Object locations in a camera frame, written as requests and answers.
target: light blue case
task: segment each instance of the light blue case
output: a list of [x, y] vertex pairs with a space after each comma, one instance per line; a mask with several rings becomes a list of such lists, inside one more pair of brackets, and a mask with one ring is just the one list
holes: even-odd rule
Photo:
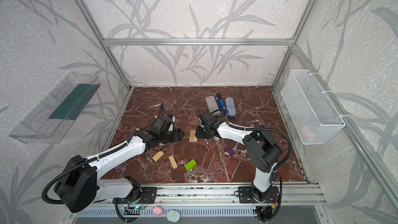
[[226, 105], [226, 108], [228, 109], [228, 116], [234, 117], [236, 115], [234, 99], [231, 97], [226, 98], [225, 105]]

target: transparent plastic bin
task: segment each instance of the transparent plastic bin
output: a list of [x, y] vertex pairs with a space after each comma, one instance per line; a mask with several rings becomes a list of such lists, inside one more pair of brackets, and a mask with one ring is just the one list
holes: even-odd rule
[[292, 70], [281, 95], [303, 144], [324, 144], [346, 125], [309, 70]]
[[84, 106], [97, 91], [98, 76], [69, 73], [9, 134], [23, 143], [57, 144], [75, 122]]

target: wall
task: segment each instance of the wall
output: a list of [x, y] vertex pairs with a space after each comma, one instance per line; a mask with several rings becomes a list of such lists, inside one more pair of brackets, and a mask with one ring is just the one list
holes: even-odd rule
[[[397, 0], [319, 0], [298, 45], [398, 179]], [[345, 132], [303, 146], [280, 91], [287, 125], [313, 183], [319, 183], [337, 223], [398, 223], [398, 213]]]
[[[308, 0], [85, 2], [106, 38], [290, 38]], [[145, 86], [271, 85], [285, 50], [259, 46], [113, 48], [131, 83]]]
[[[71, 157], [104, 148], [127, 88], [73, 0], [0, 0], [0, 19], [0, 223], [55, 223], [63, 206], [44, 203], [43, 187]], [[101, 86], [61, 142], [9, 137], [71, 71], [97, 74]]]

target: light green block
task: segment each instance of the light green block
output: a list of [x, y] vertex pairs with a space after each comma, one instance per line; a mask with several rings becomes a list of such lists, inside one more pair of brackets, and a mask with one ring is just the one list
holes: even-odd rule
[[189, 161], [186, 165], [184, 165], [185, 166], [185, 168], [187, 169], [187, 171], [190, 171], [193, 167], [195, 167], [197, 164], [196, 164], [196, 161], [195, 161], [195, 159], [192, 159], [191, 161]]

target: yellow wooden block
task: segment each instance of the yellow wooden block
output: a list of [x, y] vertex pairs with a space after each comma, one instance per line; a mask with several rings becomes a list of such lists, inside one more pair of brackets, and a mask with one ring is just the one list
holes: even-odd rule
[[177, 163], [176, 163], [176, 161], [175, 161], [173, 155], [171, 155], [171, 156], [169, 157], [169, 160], [170, 160], [170, 163], [172, 164], [173, 169], [176, 169], [178, 166], [177, 166]]
[[157, 162], [163, 155], [164, 155], [164, 152], [158, 152], [158, 153], [156, 153], [156, 155], [154, 155], [152, 157], [152, 159], [155, 160], [155, 162]]
[[196, 143], [196, 142], [198, 142], [197, 137], [195, 137], [195, 133], [196, 133], [196, 130], [191, 130], [191, 133], [189, 134], [189, 141], [190, 141], [191, 143]]

